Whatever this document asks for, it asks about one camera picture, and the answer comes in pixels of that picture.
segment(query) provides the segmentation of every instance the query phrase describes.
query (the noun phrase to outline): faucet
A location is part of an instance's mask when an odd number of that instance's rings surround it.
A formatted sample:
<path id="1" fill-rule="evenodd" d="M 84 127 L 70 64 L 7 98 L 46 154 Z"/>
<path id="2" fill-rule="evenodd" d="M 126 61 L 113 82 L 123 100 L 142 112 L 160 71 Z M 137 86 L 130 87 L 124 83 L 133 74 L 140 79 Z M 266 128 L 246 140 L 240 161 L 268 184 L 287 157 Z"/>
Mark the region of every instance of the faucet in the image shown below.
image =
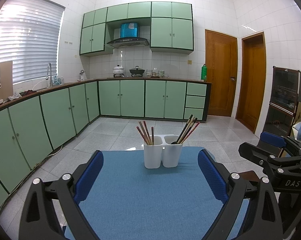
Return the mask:
<path id="1" fill-rule="evenodd" d="M 47 73 L 46 73 L 46 80 L 49 80 L 49 69 L 50 69 L 50 81 L 49 81 L 49 86 L 53 86 L 53 81 L 52 81 L 52 64 L 49 62 L 47 65 Z"/>

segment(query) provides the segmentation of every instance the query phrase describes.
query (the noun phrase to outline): tile floor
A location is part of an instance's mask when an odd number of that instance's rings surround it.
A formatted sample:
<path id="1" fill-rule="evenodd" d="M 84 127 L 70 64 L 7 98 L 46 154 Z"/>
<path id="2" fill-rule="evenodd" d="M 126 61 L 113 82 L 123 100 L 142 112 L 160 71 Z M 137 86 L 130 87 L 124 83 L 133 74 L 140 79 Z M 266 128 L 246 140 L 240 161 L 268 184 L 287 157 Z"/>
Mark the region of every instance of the tile floor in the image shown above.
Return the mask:
<path id="1" fill-rule="evenodd" d="M 0 224 L 12 238 L 18 239 L 19 221 L 22 207 L 34 178 L 43 181 L 58 179 L 66 172 L 72 173 L 79 164 L 86 163 L 95 150 L 142 150 L 143 140 L 136 126 L 139 120 L 98 118 L 88 125 L 77 137 L 68 142 L 62 150 L 48 159 L 20 187 L 0 215 Z M 154 126 L 155 134 L 180 134 L 185 123 L 166 121 L 147 121 L 147 126 Z M 229 172 L 255 170 L 259 177 L 264 176 L 262 168 L 239 156 L 238 147 L 247 141 L 256 145 L 258 142 L 250 130 L 231 117 L 209 116 L 206 123 L 201 123 L 185 141 L 185 146 L 207 148 L 223 163 Z M 59 205 L 54 201 L 60 225 L 66 224 Z"/>

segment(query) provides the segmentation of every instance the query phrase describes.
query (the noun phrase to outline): roller shade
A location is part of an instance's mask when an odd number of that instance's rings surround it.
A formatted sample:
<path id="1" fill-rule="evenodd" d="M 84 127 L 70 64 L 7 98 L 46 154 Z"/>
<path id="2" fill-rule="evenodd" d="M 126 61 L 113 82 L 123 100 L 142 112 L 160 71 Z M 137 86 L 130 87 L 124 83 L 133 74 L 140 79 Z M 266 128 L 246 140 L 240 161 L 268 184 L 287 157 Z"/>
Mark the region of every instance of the roller shade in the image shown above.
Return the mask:
<path id="1" fill-rule="evenodd" d="M 48 0 L 7 0 L 0 11 L 0 62 L 13 61 L 13 83 L 57 75 L 64 8 Z"/>

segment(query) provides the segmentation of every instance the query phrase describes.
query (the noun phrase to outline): door frame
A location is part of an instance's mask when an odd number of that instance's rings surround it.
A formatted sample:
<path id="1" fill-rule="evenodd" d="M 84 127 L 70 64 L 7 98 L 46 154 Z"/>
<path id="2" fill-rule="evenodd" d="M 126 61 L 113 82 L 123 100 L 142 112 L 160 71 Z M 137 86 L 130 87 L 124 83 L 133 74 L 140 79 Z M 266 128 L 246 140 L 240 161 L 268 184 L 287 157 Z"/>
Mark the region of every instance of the door frame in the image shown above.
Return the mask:
<path id="1" fill-rule="evenodd" d="M 239 105 L 242 103 L 241 100 L 243 100 L 242 98 L 242 91 L 244 90 L 243 86 L 242 86 L 242 80 L 243 80 L 243 76 L 244 76 L 244 58 L 246 56 L 246 50 L 244 49 L 244 42 L 250 38 L 254 38 L 254 37 L 257 37 L 257 36 L 262 36 L 263 38 L 263 43 L 264 43 L 264 55 L 265 55 L 265 82 L 264 82 L 264 90 L 263 90 L 263 100 L 261 102 L 261 106 L 260 106 L 260 110 L 259 110 L 259 116 L 258 116 L 258 120 L 257 120 L 257 123 L 255 124 L 255 127 L 253 128 L 252 132 L 255 133 L 256 131 L 256 128 L 257 128 L 257 124 L 259 122 L 259 118 L 260 118 L 260 113 L 261 113 L 261 109 L 262 109 L 262 106 L 263 106 L 263 101 L 264 101 L 264 94 L 265 94 L 265 86 L 266 86 L 266 71 L 267 71 L 267 58 L 266 58 L 266 43 L 265 43 L 265 33 L 264 32 L 259 32 L 259 33 L 255 33 L 253 35 L 250 35 L 250 36 L 247 36 L 247 37 L 244 37 L 242 38 L 242 76 L 241 76 L 241 80 L 240 80 L 240 92 L 239 92 L 239 99 L 238 99 L 238 105 L 237 105 L 237 111 L 236 111 L 236 119 L 238 120 L 238 112 L 239 112 Z M 249 130 L 249 125 L 247 123 L 243 123 Z"/>
<path id="2" fill-rule="evenodd" d="M 208 41 L 207 41 L 207 33 L 213 33 L 213 34 L 219 34 L 219 35 L 222 35 L 222 36 L 225 36 L 225 37 L 231 37 L 231 38 L 235 38 L 236 39 L 236 73 L 235 73 L 235 82 L 237 83 L 237 74 L 238 74 L 238 37 L 235 37 L 235 36 L 232 36 L 232 35 L 228 35 L 228 34 L 225 34 L 225 33 L 221 33 L 221 32 L 217 32 L 217 31 L 212 31 L 212 30 L 209 30 L 209 29 L 205 29 L 205 62 L 206 62 L 206 52 L 207 52 L 207 47 L 208 47 Z M 231 117 L 232 115 L 232 112 L 233 112 L 233 108 L 234 108 L 234 101 L 235 101 L 235 94 L 236 94 L 236 86 L 235 86 L 235 89 L 234 89 L 234 93 L 233 93 L 233 96 L 232 96 L 232 99 L 231 99 L 231 112 L 230 112 L 230 115 L 229 117 Z"/>

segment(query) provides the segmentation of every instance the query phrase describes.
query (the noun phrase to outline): wooden countertop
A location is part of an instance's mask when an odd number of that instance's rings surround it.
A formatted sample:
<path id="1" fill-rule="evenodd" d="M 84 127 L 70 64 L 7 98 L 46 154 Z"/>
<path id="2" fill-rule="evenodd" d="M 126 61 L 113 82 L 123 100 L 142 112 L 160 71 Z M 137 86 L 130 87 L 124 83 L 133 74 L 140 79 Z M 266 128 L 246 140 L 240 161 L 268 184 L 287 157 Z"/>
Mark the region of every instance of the wooden countertop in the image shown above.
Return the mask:
<path id="1" fill-rule="evenodd" d="M 193 80 L 193 79 L 180 79 L 180 78 L 151 78 L 151 77 L 117 77 L 117 78 L 96 78 L 96 79 L 86 79 L 83 81 L 75 81 L 75 82 L 68 82 L 62 85 L 57 85 L 53 87 L 48 87 L 45 89 L 37 90 L 34 93 L 31 93 L 29 95 L 22 96 L 21 98 L 15 99 L 13 101 L 8 101 L 6 103 L 0 104 L 0 111 L 3 109 L 6 109 L 10 106 L 13 106 L 17 103 L 23 102 L 27 99 L 37 97 L 49 92 L 53 92 L 56 90 L 64 89 L 64 88 L 69 88 L 73 86 L 77 86 L 80 84 L 85 84 L 85 83 L 90 83 L 90 82 L 95 82 L 95 81 L 107 81 L 107 80 L 163 80 L 163 81 L 180 81 L 180 82 L 192 82 L 192 83 L 198 83 L 198 84 L 211 84 L 210 82 L 204 82 L 201 80 Z"/>

